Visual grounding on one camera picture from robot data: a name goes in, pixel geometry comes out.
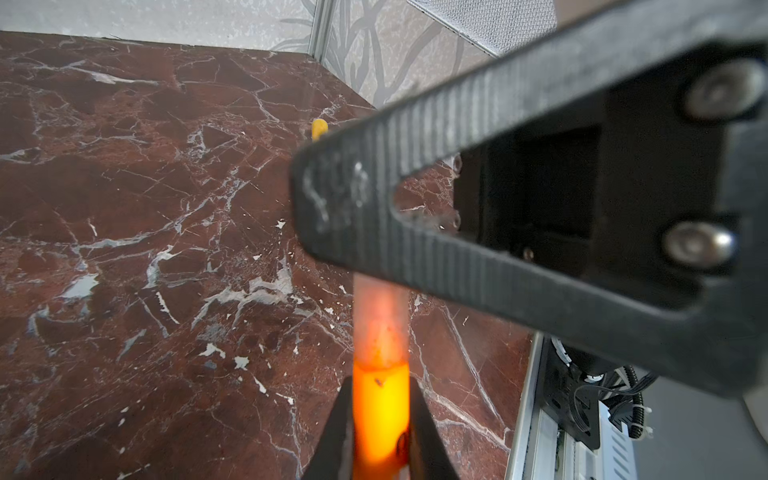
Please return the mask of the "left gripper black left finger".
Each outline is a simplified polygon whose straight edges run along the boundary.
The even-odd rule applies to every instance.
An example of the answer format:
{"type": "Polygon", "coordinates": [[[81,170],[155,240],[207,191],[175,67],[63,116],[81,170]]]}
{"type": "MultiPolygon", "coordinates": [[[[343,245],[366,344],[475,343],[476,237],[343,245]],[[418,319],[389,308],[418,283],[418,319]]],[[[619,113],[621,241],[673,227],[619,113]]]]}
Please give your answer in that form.
{"type": "Polygon", "coordinates": [[[338,391],[303,480],[351,480],[354,466],[352,377],[338,391]]]}

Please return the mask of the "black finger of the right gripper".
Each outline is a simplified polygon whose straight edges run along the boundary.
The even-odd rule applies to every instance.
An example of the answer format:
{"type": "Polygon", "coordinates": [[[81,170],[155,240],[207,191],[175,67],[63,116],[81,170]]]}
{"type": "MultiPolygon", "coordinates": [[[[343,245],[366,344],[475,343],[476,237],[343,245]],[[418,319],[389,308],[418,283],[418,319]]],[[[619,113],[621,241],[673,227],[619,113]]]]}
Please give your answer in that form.
{"type": "Polygon", "coordinates": [[[313,257],[723,396],[767,382],[767,5],[624,1],[302,149],[313,257]]]}

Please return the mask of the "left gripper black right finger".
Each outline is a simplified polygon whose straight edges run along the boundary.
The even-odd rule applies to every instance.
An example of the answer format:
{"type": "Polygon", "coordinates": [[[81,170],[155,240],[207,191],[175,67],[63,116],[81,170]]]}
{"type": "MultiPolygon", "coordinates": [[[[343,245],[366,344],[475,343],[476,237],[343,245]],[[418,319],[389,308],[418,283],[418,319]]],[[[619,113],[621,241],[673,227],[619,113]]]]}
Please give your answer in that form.
{"type": "Polygon", "coordinates": [[[409,475],[414,480],[458,480],[415,377],[409,378],[409,475]]]}

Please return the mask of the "orange pen front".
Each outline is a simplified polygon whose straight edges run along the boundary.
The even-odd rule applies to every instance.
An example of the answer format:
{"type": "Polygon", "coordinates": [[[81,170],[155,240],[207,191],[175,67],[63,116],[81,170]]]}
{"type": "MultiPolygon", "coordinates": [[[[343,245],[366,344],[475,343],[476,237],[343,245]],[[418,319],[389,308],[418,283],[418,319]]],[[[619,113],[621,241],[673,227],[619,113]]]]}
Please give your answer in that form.
{"type": "Polygon", "coordinates": [[[370,369],[353,363],[355,479],[398,479],[409,462],[410,376],[406,363],[370,369]]]}

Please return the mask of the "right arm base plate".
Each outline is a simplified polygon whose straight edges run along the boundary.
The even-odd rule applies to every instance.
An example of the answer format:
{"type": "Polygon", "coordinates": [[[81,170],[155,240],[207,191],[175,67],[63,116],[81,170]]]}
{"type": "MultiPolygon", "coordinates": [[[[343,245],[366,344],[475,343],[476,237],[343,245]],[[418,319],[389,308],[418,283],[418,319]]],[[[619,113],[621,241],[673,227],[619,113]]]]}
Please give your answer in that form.
{"type": "Polygon", "coordinates": [[[599,400],[593,388],[581,388],[575,370],[557,354],[549,337],[542,346],[536,404],[558,427],[590,450],[601,445],[599,400]]]}

